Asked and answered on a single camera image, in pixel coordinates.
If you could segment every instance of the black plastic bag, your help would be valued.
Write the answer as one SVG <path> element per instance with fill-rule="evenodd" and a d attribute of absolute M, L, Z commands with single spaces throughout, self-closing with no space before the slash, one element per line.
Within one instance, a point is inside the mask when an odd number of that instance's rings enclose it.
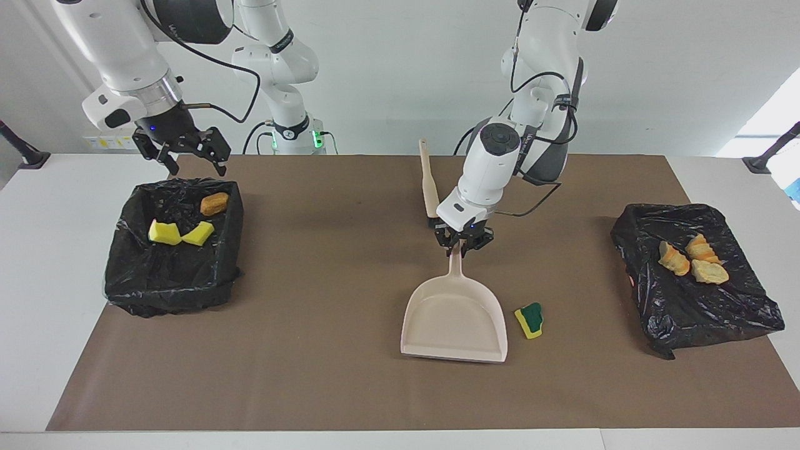
<path fill-rule="evenodd" d="M 227 209 L 200 213 L 208 195 L 226 192 Z M 242 197 L 236 182 L 170 179 L 136 186 L 122 208 L 106 265 L 105 295 L 132 315 L 177 314 L 226 303 L 239 275 L 236 259 L 242 236 Z M 214 225 L 202 247 L 152 243 L 153 219 L 176 223 L 185 234 L 201 221 Z"/>
<path fill-rule="evenodd" d="M 723 261 L 730 281 L 698 283 L 691 273 L 677 276 L 658 263 L 661 241 L 685 255 L 698 233 Z M 785 327 L 778 305 L 766 296 L 725 216 L 716 209 L 702 204 L 628 205 L 611 238 L 633 280 L 642 330 L 659 355 L 672 360 L 675 348 L 748 340 Z"/>

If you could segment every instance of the black pole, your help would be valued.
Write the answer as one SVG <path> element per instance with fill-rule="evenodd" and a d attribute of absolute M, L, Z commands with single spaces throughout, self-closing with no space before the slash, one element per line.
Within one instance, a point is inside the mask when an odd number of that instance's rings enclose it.
<path fill-rule="evenodd" d="M 36 147 L 17 136 L 2 120 L 0 120 L 0 135 L 6 138 L 6 140 L 17 149 L 19 154 L 22 155 L 22 163 L 19 165 L 20 169 L 38 169 L 44 166 L 45 161 L 50 157 L 49 152 L 39 151 Z"/>
<path fill-rule="evenodd" d="M 763 155 L 756 157 L 749 156 L 747 158 L 742 158 L 742 161 L 745 162 L 745 166 L 747 166 L 747 168 L 750 169 L 750 171 L 754 174 L 770 174 L 772 172 L 770 172 L 770 169 L 766 168 L 766 162 L 769 161 L 773 156 L 777 155 L 787 143 L 798 137 L 798 135 L 800 135 L 800 122 L 795 123 L 791 130 L 787 131 L 785 135 L 778 138 L 778 140 L 772 144 L 772 147 L 768 148 Z"/>

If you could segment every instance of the brown table surface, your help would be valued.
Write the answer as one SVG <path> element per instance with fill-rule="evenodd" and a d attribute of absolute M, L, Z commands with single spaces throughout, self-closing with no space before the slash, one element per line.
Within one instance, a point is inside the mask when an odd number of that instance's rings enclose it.
<path fill-rule="evenodd" d="M 181 176 L 211 176 L 181 158 Z M 462 159 L 432 158 L 443 197 Z M 446 272 L 414 156 L 236 157 L 245 275 L 227 305 L 141 319 L 107 306 L 49 430 L 377 430 L 800 426 L 800 392 L 770 341 L 646 350 L 609 231 L 628 203 L 687 203 L 663 157 L 570 157 L 564 187 L 467 276 L 506 313 L 504 364 L 402 356 L 411 292 Z M 502 209 L 545 188 L 515 179 Z M 544 334 L 513 310 L 537 301 Z"/>

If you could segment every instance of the white table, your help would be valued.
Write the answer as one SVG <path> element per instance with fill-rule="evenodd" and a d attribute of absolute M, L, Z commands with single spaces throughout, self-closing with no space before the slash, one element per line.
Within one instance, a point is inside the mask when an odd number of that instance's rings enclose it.
<path fill-rule="evenodd" d="M 738 160 L 672 158 L 670 164 L 693 202 L 727 216 L 759 279 L 780 304 L 787 329 L 770 339 L 797 383 L 800 211 L 768 176 L 750 174 Z M 106 303 L 96 274 L 105 267 L 120 208 L 133 185 L 165 176 L 162 167 L 136 155 L 53 155 L 40 171 L 18 172 L 0 191 L 0 430 L 6 431 L 0 448 L 798 447 L 800 428 L 45 433 Z"/>

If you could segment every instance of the green light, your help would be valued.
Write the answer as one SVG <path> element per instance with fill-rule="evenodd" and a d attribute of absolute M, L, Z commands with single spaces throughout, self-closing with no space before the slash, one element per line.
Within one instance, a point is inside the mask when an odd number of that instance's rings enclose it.
<path fill-rule="evenodd" d="M 319 135 L 319 131 L 311 131 L 311 134 L 314 135 L 314 147 L 322 148 L 325 145 L 325 141 L 322 140 L 322 136 Z"/>

